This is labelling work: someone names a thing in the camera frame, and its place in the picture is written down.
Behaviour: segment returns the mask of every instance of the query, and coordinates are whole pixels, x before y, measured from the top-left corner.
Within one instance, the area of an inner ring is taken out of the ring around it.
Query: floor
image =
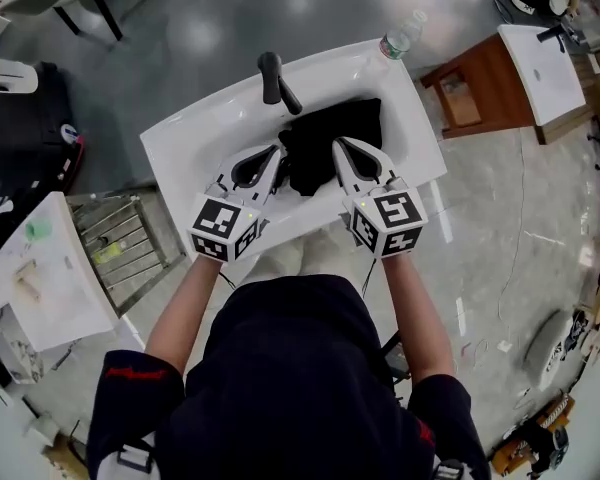
[[[48,12],[14,20],[0,57],[54,62],[69,82],[86,140],[74,192],[152,180],[139,135],[221,88],[257,74],[264,51],[284,62],[381,37],[420,8],[429,21],[405,60],[440,64],[494,33],[491,0],[107,0],[125,34],[116,43],[92,0],[68,7],[77,37]]]
[[[76,123],[88,140],[78,192],[150,180],[138,135],[255,74],[264,50],[291,61],[380,36],[421,8],[429,23],[405,60],[415,72],[487,37],[500,22],[491,0],[109,1],[114,15],[124,16],[126,36],[119,44],[98,15],[81,9],[71,14],[89,31],[85,37],[74,37],[50,13],[15,23],[0,44],[0,56],[52,61],[68,72]],[[538,325],[552,310],[570,310],[594,292],[600,264],[597,152],[584,127],[550,146],[539,146],[533,130],[522,129],[443,141],[440,148],[448,173],[420,188],[430,222],[412,257],[451,336],[457,375],[473,398],[475,422],[489,447],[556,393],[551,388],[519,398],[529,387],[521,358]],[[368,254],[355,250],[343,229],[331,231],[361,282],[371,264]],[[134,338],[146,340],[187,266],[182,262],[129,311],[130,333],[125,327],[78,343],[58,371],[28,390],[34,407],[49,410],[69,431],[77,419],[87,422],[104,353],[121,339],[132,345]],[[191,365],[229,294],[220,279]],[[379,268],[366,302],[386,341],[396,324]],[[498,349],[501,341],[512,344],[507,353]],[[565,365],[565,383],[567,370]],[[406,401],[407,382],[398,385],[398,394]]]

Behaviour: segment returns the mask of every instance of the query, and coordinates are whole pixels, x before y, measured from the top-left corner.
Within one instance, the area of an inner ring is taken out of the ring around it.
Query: dark shirt
[[[343,278],[286,277],[236,290],[187,375],[109,352],[87,460],[155,431],[162,478],[429,479],[434,454],[489,468],[453,377],[418,383],[408,410],[364,302]]]

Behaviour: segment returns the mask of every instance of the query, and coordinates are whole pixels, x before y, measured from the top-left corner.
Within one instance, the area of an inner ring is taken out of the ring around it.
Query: forearm
[[[383,260],[391,299],[414,384],[431,375],[453,375],[447,332],[407,254]]]
[[[153,327],[147,354],[184,374],[220,267],[221,263],[198,256]]]

